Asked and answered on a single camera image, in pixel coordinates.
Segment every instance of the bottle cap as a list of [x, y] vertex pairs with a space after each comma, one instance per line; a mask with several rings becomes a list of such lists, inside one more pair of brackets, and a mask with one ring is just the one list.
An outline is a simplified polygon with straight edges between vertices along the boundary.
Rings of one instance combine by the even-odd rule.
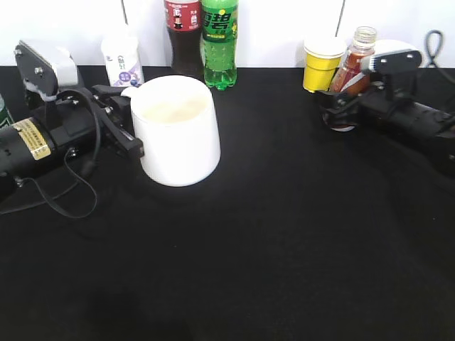
[[354, 45], [362, 48], [371, 48], [376, 43], [376, 36], [378, 32], [369, 26], [357, 27], [354, 34]]

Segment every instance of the cola bottle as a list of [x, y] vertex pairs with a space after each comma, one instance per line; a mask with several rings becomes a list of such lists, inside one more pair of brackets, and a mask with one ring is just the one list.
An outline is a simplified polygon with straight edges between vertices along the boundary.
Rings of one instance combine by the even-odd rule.
[[165, 0], [164, 6], [172, 44], [172, 69], [181, 75], [201, 78], [204, 67], [200, 56], [200, 2]]

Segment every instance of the sauce bottle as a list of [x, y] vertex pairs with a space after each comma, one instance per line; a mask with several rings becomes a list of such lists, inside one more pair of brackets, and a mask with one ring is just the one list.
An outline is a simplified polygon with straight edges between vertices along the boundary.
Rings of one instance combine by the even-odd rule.
[[348, 91], [355, 95], [370, 84], [370, 76], [360, 72], [360, 60], [375, 53], [377, 32], [373, 27], [361, 26], [355, 31], [354, 39], [346, 51], [346, 59], [330, 86], [331, 92]]

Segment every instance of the green soda bottle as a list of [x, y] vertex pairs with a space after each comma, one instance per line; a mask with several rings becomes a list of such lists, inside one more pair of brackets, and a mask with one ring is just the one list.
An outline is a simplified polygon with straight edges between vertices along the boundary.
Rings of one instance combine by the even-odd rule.
[[204, 78], [208, 87], [226, 90], [237, 81], [237, 7], [239, 0], [202, 0]]
[[3, 100], [3, 97], [0, 94], [0, 129], [3, 128], [4, 126], [9, 126], [10, 124], [13, 124], [13, 119], [9, 115], [9, 111], [6, 108], [5, 101]]

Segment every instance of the yellow label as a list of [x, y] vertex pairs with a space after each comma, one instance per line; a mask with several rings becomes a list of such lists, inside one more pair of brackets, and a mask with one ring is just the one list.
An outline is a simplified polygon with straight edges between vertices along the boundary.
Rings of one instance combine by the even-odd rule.
[[41, 160], [50, 155], [50, 148], [46, 140], [30, 119], [17, 122], [13, 124], [13, 127], [19, 133], [35, 160]]

